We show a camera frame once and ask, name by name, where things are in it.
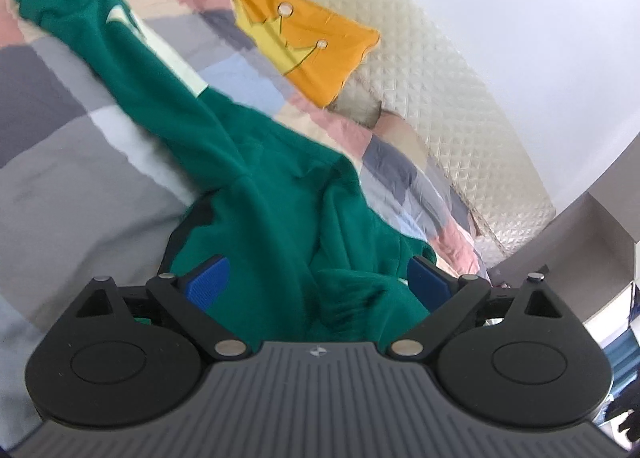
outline logo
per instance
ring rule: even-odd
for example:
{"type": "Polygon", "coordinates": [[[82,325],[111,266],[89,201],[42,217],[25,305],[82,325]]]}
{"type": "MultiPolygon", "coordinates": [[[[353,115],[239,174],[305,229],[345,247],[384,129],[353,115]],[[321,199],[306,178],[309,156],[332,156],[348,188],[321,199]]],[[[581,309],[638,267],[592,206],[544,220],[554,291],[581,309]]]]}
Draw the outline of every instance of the logo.
{"type": "Polygon", "coordinates": [[[329,350],[327,350],[326,348],[322,348],[322,346],[314,346],[309,350],[309,353],[314,357],[321,358],[323,355],[327,355],[327,353],[329,353],[329,350]]]}

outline triangular cutout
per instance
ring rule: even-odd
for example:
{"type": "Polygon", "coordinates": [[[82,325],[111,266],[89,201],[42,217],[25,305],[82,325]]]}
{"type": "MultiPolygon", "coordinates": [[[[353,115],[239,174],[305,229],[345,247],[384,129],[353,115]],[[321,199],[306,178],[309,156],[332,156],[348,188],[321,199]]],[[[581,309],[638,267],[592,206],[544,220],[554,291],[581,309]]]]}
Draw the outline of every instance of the triangular cutout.
{"type": "Polygon", "coordinates": [[[76,317],[96,317],[97,315],[108,315],[111,312],[113,309],[107,293],[103,289],[98,289],[84,302],[76,317]]]}
{"type": "Polygon", "coordinates": [[[527,315],[535,315],[537,317],[562,317],[562,314],[556,310],[554,304],[549,301],[543,291],[533,291],[529,297],[529,304],[524,311],[527,315]]]}

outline blue gripper pad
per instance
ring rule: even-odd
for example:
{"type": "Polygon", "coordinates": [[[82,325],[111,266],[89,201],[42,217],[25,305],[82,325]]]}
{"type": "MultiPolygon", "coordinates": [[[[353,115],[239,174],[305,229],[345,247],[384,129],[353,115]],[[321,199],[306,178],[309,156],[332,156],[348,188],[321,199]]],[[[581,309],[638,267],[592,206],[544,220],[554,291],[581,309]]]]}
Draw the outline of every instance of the blue gripper pad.
{"type": "Polygon", "coordinates": [[[230,270],[229,260],[214,256],[180,278],[180,289],[196,307],[206,311],[226,289],[230,270]]]}
{"type": "Polygon", "coordinates": [[[452,293],[449,284],[441,278],[436,271],[430,269],[429,261],[415,257],[409,260],[406,268],[406,279],[409,290],[422,305],[433,312],[451,299],[452,293]]]}

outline green fabric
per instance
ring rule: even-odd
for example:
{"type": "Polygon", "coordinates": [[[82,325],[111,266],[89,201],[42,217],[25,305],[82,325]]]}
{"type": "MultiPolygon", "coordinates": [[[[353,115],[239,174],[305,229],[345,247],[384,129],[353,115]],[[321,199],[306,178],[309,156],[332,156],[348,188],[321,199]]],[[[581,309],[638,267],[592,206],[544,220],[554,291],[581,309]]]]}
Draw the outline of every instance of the green fabric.
{"type": "Polygon", "coordinates": [[[106,22],[123,0],[17,0],[100,75],[132,119],[158,135],[211,198],[172,265],[181,275],[230,260],[209,310],[256,347],[262,340],[360,341],[386,347],[428,311],[398,278],[431,247],[402,236],[366,204],[342,155],[207,88],[197,98],[131,30],[106,22]]]}

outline white wall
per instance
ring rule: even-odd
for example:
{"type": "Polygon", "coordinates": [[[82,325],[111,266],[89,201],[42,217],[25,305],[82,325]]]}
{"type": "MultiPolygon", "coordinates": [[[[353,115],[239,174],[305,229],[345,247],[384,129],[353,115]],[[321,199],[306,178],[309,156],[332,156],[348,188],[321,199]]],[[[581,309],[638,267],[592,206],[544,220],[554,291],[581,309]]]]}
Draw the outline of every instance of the white wall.
{"type": "Polygon", "coordinates": [[[417,0],[504,108],[556,208],[640,131],[640,0],[417,0]]]}

